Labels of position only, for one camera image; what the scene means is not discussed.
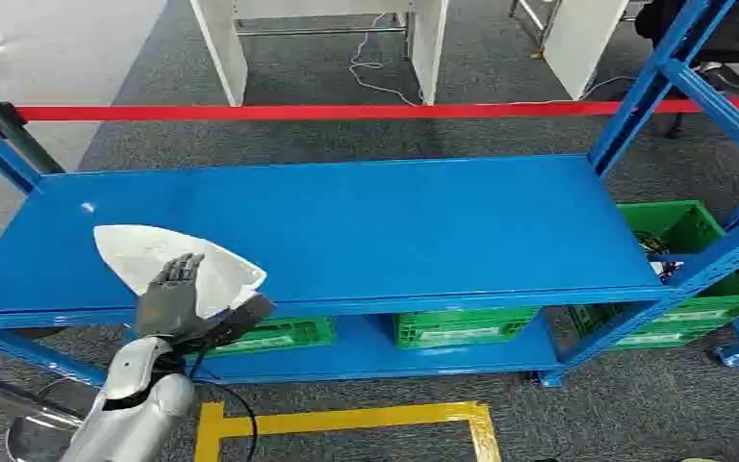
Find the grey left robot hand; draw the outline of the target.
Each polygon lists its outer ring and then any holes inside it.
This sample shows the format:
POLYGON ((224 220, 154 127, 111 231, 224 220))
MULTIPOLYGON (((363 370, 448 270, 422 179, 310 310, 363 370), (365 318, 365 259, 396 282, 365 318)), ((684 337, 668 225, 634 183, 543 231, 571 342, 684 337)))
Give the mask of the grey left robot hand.
POLYGON ((136 302, 134 330, 139 338, 170 337, 180 343, 208 332, 213 323, 196 312, 197 275, 204 254, 186 253, 163 265, 136 302))

